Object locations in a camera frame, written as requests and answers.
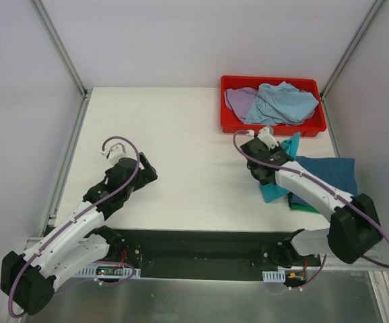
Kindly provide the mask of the teal t shirt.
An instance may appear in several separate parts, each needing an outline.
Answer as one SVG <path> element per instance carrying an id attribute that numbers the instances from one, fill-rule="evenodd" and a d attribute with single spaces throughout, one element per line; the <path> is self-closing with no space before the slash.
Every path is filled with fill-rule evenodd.
<path id="1" fill-rule="evenodd" d="M 280 146 L 284 149 L 284 151 L 289 156 L 291 156 L 293 159 L 296 159 L 297 151 L 299 148 L 299 140 L 300 140 L 300 133 L 296 133 L 289 139 L 280 142 Z M 271 203 L 277 199 L 284 197 L 286 194 L 289 193 L 288 190 L 280 186 L 277 186 L 275 184 L 266 184 L 266 185 L 260 184 L 259 188 L 263 200 L 266 203 Z"/>

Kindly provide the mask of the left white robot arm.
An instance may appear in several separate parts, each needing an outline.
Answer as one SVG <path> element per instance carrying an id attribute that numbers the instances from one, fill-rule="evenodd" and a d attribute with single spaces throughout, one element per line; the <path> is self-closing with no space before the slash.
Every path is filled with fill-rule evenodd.
<path id="1" fill-rule="evenodd" d="M 21 254 L 6 254 L 1 264 L 0 289 L 8 305 L 34 315 L 72 275 L 97 260 L 120 257 L 122 238 L 105 225 L 135 191 L 157 180 L 156 169 L 144 153 L 121 157 L 91 187 L 72 215 Z"/>

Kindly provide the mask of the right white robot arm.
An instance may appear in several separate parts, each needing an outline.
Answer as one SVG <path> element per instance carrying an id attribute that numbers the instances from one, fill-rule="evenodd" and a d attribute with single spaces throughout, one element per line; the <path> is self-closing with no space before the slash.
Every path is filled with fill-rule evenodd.
<path id="1" fill-rule="evenodd" d="M 307 255 L 332 252 L 353 264 L 384 239 L 374 202 L 332 186 L 310 173 L 278 144 L 253 138 L 237 146 L 260 184 L 280 186 L 315 208 L 329 223 L 326 229 L 299 229 L 282 245 L 283 260 L 298 265 Z"/>

